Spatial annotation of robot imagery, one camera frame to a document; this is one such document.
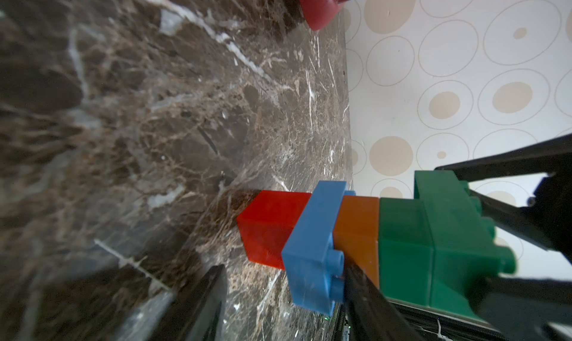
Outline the green 2x4 lego brick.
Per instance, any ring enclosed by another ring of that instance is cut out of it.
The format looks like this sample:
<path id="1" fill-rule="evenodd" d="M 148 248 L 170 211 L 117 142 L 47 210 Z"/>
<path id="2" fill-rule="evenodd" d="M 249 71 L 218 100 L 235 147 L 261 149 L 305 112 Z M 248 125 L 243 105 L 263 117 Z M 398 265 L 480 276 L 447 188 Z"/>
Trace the green 2x4 lego brick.
<path id="1" fill-rule="evenodd" d="M 433 239 L 430 306 L 476 320 L 469 291 L 481 278 L 514 274 L 515 254 L 495 243 L 495 221 L 482 215 L 481 201 L 453 172 L 417 171 L 414 189 Z"/>

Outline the light blue 2x4 lego brick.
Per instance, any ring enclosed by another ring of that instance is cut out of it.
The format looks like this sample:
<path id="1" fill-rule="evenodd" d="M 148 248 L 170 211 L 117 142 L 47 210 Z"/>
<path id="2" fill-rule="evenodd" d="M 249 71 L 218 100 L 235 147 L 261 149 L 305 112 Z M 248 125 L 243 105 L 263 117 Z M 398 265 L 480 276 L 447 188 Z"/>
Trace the light blue 2x4 lego brick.
<path id="1" fill-rule="evenodd" d="M 344 181 L 320 181 L 282 250 L 293 303 L 331 317 L 344 300 L 344 253 L 336 250 L 333 230 L 345 196 Z"/>

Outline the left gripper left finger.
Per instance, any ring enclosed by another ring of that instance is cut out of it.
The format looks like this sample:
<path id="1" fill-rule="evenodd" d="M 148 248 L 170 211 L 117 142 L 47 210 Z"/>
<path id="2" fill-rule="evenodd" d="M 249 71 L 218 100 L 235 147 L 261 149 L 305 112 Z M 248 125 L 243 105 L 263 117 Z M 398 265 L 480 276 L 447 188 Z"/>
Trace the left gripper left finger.
<path id="1" fill-rule="evenodd" d="M 175 298 L 150 339 L 221 340 L 227 292 L 226 266 L 211 267 L 192 289 Z"/>

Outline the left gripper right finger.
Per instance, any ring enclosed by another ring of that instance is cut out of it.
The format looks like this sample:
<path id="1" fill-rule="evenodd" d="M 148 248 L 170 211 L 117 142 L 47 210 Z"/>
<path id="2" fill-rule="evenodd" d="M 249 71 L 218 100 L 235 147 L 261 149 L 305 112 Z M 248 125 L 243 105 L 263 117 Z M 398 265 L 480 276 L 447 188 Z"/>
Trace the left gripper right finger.
<path id="1" fill-rule="evenodd" d="M 344 308 L 351 340 L 423 341 L 356 264 L 345 267 Z"/>

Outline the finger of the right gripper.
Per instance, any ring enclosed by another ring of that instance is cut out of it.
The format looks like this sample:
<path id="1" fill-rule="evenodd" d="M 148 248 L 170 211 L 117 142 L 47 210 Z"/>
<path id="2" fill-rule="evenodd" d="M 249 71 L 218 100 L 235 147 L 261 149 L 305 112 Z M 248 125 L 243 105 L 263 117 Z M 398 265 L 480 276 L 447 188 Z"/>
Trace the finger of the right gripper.
<path id="1" fill-rule="evenodd" d="M 469 290 L 469 305 L 509 340 L 570 340 L 571 283 L 551 279 L 484 278 Z"/>
<path id="2" fill-rule="evenodd" d="M 437 169 L 450 170 L 458 179 L 468 182 L 535 173 L 546 173 L 549 176 L 553 173 L 571 171 L 571 136 L 565 135 L 508 153 L 440 166 Z M 520 208 L 474 190 L 470 194 L 481 201 L 483 215 L 491 217 L 499 228 L 543 250 L 551 250 L 546 247 L 550 242 L 534 223 L 530 211 L 530 207 L 536 202 L 534 193 L 532 204 Z"/>

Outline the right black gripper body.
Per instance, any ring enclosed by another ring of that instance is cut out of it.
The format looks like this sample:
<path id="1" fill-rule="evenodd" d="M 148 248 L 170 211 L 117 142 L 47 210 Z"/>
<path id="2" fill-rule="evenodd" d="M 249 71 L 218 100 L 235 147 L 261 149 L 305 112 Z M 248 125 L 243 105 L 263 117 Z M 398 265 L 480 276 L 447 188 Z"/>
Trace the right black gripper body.
<path id="1" fill-rule="evenodd" d="M 553 173 L 539 183 L 530 207 L 534 223 L 548 239 L 548 249 L 571 262 L 571 171 Z"/>

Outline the green 2x2 lego brick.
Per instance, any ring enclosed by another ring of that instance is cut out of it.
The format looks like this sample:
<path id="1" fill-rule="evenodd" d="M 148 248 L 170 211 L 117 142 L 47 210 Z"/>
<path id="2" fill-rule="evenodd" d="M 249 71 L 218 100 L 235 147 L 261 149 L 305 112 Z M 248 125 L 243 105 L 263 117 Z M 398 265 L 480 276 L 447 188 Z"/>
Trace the green 2x2 lego brick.
<path id="1" fill-rule="evenodd" d="M 419 199 L 381 198 L 378 259 L 385 297 L 428 307 L 434 243 Z"/>

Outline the orange 2x2 lego brick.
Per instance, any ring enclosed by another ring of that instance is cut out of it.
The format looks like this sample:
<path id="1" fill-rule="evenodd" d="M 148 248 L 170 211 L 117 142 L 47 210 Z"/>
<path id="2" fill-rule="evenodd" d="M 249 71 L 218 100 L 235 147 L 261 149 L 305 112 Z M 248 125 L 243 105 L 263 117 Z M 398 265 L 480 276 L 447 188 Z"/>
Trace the orange 2x2 lego brick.
<path id="1" fill-rule="evenodd" d="M 380 199 L 344 196 L 333 231 L 334 247 L 344 253 L 344 265 L 358 265 L 378 289 Z"/>

